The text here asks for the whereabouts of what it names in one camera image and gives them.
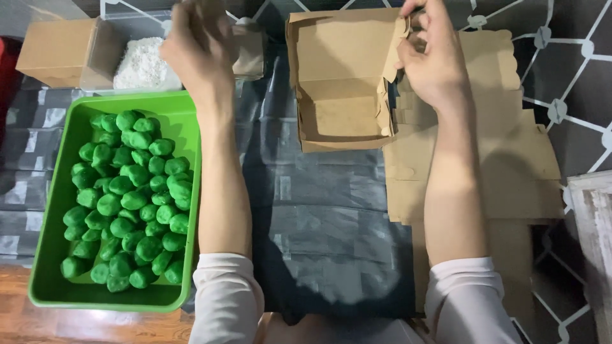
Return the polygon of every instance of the wooden floor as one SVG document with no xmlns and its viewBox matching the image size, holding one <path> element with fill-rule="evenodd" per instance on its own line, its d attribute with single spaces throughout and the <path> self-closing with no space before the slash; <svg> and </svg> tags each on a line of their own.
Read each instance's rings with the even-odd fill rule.
<svg viewBox="0 0 612 344">
<path fill-rule="evenodd" d="M 30 270 L 0 266 L 0 343 L 187 343 L 193 315 L 37 308 Z"/>
</svg>

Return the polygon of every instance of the clear plastic container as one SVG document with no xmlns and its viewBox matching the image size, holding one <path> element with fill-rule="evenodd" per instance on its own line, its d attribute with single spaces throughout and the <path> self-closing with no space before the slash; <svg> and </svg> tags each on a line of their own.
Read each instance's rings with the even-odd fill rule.
<svg viewBox="0 0 612 344">
<path fill-rule="evenodd" d="M 170 11 L 143 12 L 123 0 L 100 0 L 100 16 L 83 67 L 80 87 L 99 95 L 178 91 L 181 81 L 168 66 L 166 78 L 159 87 L 114 89 L 113 77 L 130 40 L 147 37 L 165 38 L 170 31 Z"/>
</svg>

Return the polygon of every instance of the green plastic tray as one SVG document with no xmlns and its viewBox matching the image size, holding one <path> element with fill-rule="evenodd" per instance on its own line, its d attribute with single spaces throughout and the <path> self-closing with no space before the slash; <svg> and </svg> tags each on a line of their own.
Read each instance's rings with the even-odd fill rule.
<svg viewBox="0 0 612 344">
<path fill-rule="evenodd" d="M 64 213 L 77 205 L 77 187 L 72 184 L 70 169 L 81 161 L 79 148 L 99 133 L 89 124 L 92 116 L 139 110 L 157 118 L 162 136 L 176 142 L 174 156 L 186 157 L 194 172 L 189 229 L 185 248 L 183 281 L 173 285 L 163 277 L 143 290 L 130 288 L 110 293 L 106 285 L 92 282 L 89 273 L 66 280 L 60 273 L 61 261 L 72 249 L 64 238 Z M 124 312 L 170 312 L 179 308 L 189 295 L 192 281 L 193 244 L 197 221 L 201 178 L 200 130 L 195 106 L 187 91 L 85 97 L 73 102 L 66 115 L 64 136 L 53 173 L 47 209 L 40 229 L 28 296 L 39 307 L 117 310 Z"/>
</svg>

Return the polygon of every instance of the hand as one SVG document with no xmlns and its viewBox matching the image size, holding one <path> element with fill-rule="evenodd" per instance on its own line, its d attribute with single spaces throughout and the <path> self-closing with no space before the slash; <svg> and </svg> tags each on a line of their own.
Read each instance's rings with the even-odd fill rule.
<svg viewBox="0 0 612 344">
<path fill-rule="evenodd" d="M 234 73 L 231 26 L 217 0 L 174 5 L 172 28 L 160 55 L 176 72 L 196 107 L 231 106 Z"/>
<path fill-rule="evenodd" d="M 423 31 L 402 40 L 397 47 L 400 62 L 416 94 L 438 113 L 451 110 L 457 102 L 471 99 L 468 72 L 461 43 L 442 0 L 406 0 L 400 15 L 407 17 L 417 6 L 425 6 L 425 13 L 416 15 Z M 427 42 L 424 53 L 416 51 L 409 40 Z"/>
</svg>

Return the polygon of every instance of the red object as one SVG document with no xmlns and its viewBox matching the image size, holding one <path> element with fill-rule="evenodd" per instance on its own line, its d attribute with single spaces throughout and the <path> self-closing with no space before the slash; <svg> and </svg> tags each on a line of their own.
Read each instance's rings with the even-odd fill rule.
<svg viewBox="0 0 612 344">
<path fill-rule="evenodd" d="M 6 114 L 19 90 L 22 74 L 15 70 L 21 51 L 21 42 L 0 37 L 0 147 L 4 142 Z"/>
</svg>

